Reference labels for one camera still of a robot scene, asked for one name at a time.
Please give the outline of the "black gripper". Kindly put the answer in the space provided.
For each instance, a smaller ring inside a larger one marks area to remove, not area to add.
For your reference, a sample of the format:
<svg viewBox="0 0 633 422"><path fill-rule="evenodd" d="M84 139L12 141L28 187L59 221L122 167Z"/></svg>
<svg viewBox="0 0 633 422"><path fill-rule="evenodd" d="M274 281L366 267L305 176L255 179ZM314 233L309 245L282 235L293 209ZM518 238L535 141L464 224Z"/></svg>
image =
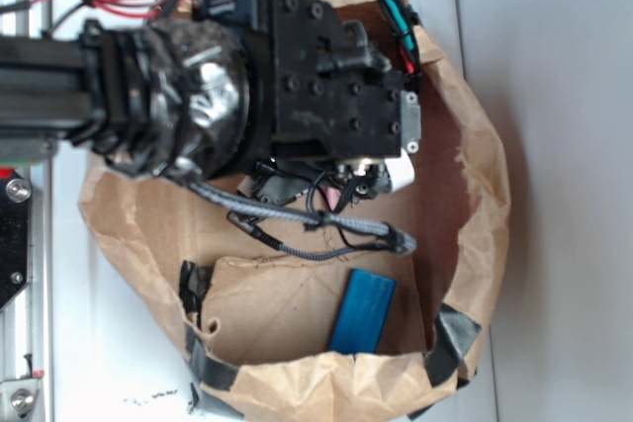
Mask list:
<svg viewBox="0 0 633 422"><path fill-rule="evenodd" d="M244 126L219 175L272 159L320 164L371 193L414 182L420 106L361 22L324 0L202 0L194 16L229 36L242 70Z"/></svg>

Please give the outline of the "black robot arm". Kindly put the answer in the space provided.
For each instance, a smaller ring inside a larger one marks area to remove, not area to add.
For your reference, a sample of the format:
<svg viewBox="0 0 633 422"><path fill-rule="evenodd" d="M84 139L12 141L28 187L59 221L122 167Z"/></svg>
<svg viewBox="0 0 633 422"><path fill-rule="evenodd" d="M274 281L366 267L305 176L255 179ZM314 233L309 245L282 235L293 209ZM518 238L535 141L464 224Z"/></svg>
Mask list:
<svg viewBox="0 0 633 422"><path fill-rule="evenodd" d="M68 141L140 179L280 173L389 193L421 133L410 81L323 0L199 0L189 19L1 41L7 168Z"/></svg>

